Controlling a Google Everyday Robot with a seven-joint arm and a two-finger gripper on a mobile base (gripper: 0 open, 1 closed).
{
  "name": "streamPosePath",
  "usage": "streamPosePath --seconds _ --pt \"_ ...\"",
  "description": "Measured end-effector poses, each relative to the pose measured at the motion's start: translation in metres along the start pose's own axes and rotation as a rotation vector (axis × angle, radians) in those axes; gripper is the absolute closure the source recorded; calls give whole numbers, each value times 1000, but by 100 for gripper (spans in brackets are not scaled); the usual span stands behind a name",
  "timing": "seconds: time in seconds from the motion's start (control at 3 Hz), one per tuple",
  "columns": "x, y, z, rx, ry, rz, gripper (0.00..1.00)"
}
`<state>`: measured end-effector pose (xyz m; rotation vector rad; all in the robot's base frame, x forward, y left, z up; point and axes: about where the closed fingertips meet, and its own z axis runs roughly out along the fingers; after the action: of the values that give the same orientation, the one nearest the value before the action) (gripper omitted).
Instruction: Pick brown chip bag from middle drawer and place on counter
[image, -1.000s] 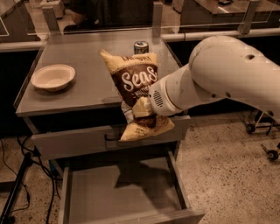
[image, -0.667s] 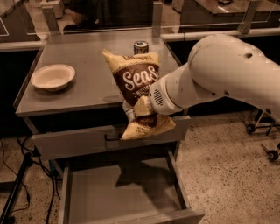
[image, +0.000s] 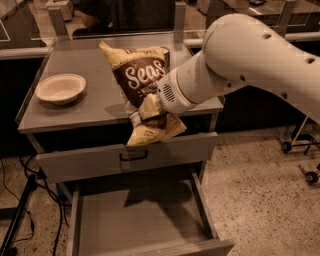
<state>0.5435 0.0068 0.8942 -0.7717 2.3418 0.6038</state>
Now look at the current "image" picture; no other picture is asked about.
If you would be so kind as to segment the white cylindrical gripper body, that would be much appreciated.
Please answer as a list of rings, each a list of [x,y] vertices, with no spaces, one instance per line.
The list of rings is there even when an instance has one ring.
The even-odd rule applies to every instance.
[[[192,65],[181,65],[160,79],[158,95],[167,112],[179,114],[199,105],[195,89],[195,68]]]

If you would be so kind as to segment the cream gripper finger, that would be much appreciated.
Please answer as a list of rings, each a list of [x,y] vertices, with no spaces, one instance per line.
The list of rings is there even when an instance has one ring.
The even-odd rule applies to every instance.
[[[159,116],[163,112],[160,97],[148,94],[139,107],[139,114],[143,120]]]

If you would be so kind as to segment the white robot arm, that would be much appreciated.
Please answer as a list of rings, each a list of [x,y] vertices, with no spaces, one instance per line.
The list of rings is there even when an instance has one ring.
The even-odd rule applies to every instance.
[[[248,85],[276,95],[320,123],[320,58],[244,14],[214,21],[202,50],[160,79],[139,114],[145,120],[164,112],[184,113]]]

